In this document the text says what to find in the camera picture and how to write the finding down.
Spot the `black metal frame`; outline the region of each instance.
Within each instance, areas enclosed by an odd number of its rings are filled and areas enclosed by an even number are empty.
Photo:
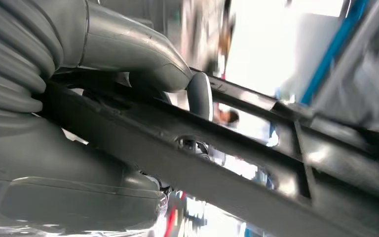
[[[351,218],[339,211],[333,214],[336,201],[327,201],[325,197],[339,197],[337,185],[356,185],[306,163],[303,136],[312,133],[346,149],[354,146],[308,127],[300,122],[302,116],[299,113],[275,98],[210,76],[215,100],[291,129],[294,136],[292,152],[267,147],[187,111],[140,95],[132,88],[91,78],[87,72],[77,78],[79,80],[70,82],[70,86],[90,89],[99,94],[103,102],[81,97],[68,90],[66,85],[49,82],[42,98],[44,110],[41,115],[84,138],[90,146],[129,160],[146,173],[155,174],[278,237],[379,236],[379,228],[366,226],[365,220]],[[240,92],[244,91],[274,103],[274,109],[263,109],[238,99]],[[176,141],[189,135],[227,154],[239,155],[265,167],[280,182],[295,180],[298,195],[287,197],[268,190],[180,149]],[[327,177],[330,177],[331,185],[327,185]],[[365,205],[379,207],[377,195],[359,190],[359,196],[371,196],[377,200],[370,198]],[[341,192],[343,198],[359,198],[357,194],[353,189]]]

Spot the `shiny surface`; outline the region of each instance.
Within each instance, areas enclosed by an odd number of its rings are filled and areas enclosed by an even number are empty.
[[[0,237],[142,236],[166,208],[166,196],[154,191],[34,177],[0,181]]]

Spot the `gray plastic housing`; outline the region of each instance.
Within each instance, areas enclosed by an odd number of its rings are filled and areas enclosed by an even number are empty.
[[[153,181],[92,144],[68,140],[59,126],[33,115],[43,104],[32,95],[43,93],[60,67],[129,71],[131,77],[168,92],[186,89],[192,78],[164,36],[106,8],[86,0],[0,0],[0,215],[12,221],[0,221],[0,229],[19,226],[22,217],[35,219],[41,227],[58,224],[73,232],[109,229],[107,225],[120,231],[141,223],[149,228],[163,200]],[[36,189],[20,188],[20,180]],[[90,187],[103,194],[90,198],[95,193]],[[61,216],[50,214],[63,192],[77,197],[58,210],[77,220],[87,217],[93,225],[66,220],[63,226]],[[138,200],[127,201],[131,197]],[[133,203],[141,208],[133,208]],[[24,212],[28,204],[34,210]],[[85,214],[74,213],[85,209]],[[97,219],[104,215],[108,224],[98,226]]]

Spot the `gray ribbed hose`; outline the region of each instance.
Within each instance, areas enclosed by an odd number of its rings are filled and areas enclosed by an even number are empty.
[[[141,40],[144,34],[152,34],[151,40]],[[165,40],[84,0],[0,0],[0,179],[36,176],[151,190],[144,176],[125,175],[123,164],[70,142],[58,126],[33,116],[42,103],[31,95],[45,91],[44,81],[59,66],[121,71],[130,57],[119,53],[132,47],[135,61],[128,67],[146,59],[142,72],[158,79],[169,75],[168,68],[177,80],[159,85],[184,89],[190,70]]]

